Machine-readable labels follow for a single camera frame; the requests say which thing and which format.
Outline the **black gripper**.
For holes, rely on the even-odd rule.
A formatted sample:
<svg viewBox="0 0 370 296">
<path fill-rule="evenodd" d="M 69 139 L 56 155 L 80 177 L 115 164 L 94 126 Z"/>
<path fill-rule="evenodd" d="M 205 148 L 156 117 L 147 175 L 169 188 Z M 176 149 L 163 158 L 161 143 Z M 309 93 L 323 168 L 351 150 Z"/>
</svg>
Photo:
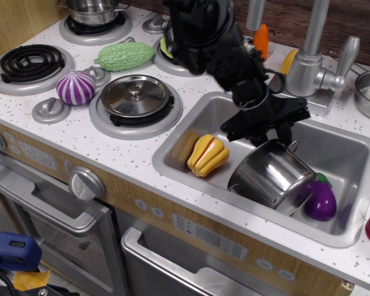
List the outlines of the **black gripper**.
<svg viewBox="0 0 370 296">
<path fill-rule="evenodd" d="M 280 98 L 266 86 L 261 90 L 233 89 L 232 100 L 239 111 L 220 127 L 229 141 L 246 138 L 258 147 L 268 140 L 268 132 L 275 130 L 279 141 L 288 147 L 294 123 L 310 118 L 305 99 Z"/>
</svg>

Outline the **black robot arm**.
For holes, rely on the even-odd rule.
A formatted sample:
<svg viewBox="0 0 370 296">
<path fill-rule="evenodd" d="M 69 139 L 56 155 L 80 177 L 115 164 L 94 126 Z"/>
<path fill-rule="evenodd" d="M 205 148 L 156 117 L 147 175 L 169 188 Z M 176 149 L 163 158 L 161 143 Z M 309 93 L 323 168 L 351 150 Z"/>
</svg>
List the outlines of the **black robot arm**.
<svg viewBox="0 0 370 296">
<path fill-rule="evenodd" d="M 292 143 L 291 127 L 310 113 L 305 99 L 279 98 L 266 81 L 270 69 L 260 51 L 243 37 L 232 1 L 164 1 L 170 19 L 164 29 L 175 61 L 193 75 L 208 73 L 239 111 L 220 129 L 229 141 L 246 138 L 259 146 L 275 130 L 279 141 Z"/>
</svg>

